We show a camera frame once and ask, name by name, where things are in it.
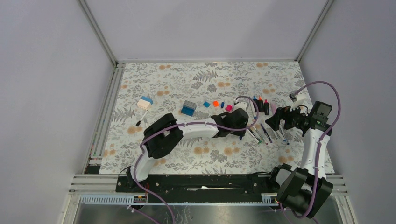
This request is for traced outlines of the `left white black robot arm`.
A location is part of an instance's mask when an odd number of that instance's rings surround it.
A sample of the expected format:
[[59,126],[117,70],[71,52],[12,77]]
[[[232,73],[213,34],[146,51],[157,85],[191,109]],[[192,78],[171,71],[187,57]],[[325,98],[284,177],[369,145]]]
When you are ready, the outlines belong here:
[[131,167],[127,186],[134,192],[144,188],[157,159],[167,156],[184,139],[223,138],[229,134],[244,136],[248,128],[249,116],[241,108],[207,119],[179,122],[168,113],[163,115],[144,131],[140,144],[142,154]]

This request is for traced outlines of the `blue highlighter black body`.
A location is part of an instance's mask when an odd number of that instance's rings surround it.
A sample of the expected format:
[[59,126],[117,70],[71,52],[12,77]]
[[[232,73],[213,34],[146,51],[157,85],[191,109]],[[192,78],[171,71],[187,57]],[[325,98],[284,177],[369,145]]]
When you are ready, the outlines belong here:
[[253,96],[253,101],[254,101],[254,106],[253,107],[254,107],[255,111],[259,112],[258,99],[255,96]]

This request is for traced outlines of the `white black cap marker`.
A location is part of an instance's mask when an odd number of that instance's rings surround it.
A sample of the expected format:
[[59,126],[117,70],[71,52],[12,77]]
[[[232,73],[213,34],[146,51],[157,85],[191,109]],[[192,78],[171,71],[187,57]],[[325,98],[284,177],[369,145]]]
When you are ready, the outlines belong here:
[[144,112],[144,114],[142,115],[142,117],[137,121],[136,126],[140,126],[141,122],[143,121],[143,119],[145,118],[145,116],[147,115],[148,112],[149,112],[148,110],[146,110],[146,111]]

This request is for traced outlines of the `pink highlighter black body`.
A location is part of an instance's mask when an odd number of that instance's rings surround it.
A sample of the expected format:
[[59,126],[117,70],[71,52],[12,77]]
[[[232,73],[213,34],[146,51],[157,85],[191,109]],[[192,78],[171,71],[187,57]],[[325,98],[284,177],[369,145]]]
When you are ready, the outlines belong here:
[[269,102],[268,102],[267,99],[264,100],[263,107],[264,107],[264,114],[267,115],[267,116],[270,115]]

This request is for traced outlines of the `light pink pen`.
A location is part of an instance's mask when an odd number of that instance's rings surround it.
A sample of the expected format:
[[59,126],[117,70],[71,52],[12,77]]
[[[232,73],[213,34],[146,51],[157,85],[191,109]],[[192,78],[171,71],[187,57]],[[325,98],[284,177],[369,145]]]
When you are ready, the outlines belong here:
[[272,114],[275,115],[277,110],[276,104],[274,102],[271,102],[270,106],[271,106]]

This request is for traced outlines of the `orange highlighter black body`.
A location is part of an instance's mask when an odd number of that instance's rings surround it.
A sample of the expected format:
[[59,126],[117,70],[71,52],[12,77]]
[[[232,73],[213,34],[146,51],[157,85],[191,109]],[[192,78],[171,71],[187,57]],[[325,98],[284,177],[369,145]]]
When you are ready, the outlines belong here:
[[261,97],[259,97],[259,99],[257,100],[257,103],[258,103],[259,112],[263,113],[264,112],[263,99]]

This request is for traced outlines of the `light blue pen cap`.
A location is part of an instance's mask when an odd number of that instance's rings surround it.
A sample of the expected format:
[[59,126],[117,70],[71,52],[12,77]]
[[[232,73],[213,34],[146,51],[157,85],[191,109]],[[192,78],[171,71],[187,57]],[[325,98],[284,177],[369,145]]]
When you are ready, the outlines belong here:
[[203,103],[203,106],[206,107],[206,108],[210,107],[210,105],[211,105],[211,104],[208,103],[207,101],[205,101],[205,102]]

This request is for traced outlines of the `purple gel pen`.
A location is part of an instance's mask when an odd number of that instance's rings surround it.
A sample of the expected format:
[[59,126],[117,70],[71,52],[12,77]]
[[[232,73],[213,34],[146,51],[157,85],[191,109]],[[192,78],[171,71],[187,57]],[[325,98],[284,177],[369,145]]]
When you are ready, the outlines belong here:
[[265,133],[266,137],[268,138],[269,142],[273,143],[273,141],[272,141],[270,135],[268,134],[267,130],[265,129],[264,125],[262,123],[260,123],[260,126],[261,126],[263,132]]

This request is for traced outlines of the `teal green gel pen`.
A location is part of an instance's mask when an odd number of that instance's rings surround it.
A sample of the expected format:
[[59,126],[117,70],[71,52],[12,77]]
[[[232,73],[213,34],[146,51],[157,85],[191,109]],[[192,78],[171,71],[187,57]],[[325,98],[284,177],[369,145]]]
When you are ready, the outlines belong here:
[[254,133],[253,130],[248,129],[248,131],[251,134],[251,136],[256,140],[257,144],[260,144],[262,142],[261,139]]

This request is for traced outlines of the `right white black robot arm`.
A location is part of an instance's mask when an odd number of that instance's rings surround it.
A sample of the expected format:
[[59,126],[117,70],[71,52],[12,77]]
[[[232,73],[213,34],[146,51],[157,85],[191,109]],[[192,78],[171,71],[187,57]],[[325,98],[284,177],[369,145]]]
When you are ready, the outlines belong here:
[[314,103],[308,114],[299,108],[278,107],[265,121],[275,131],[283,120],[284,129],[297,128],[303,132],[300,166],[292,169],[285,163],[279,165],[268,179],[269,189],[277,192],[277,201],[302,217],[313,218],[333,189],[324,171],[325,150],[331,136],[331,126],[327,123],[331,110],[331,105],[320,101]]

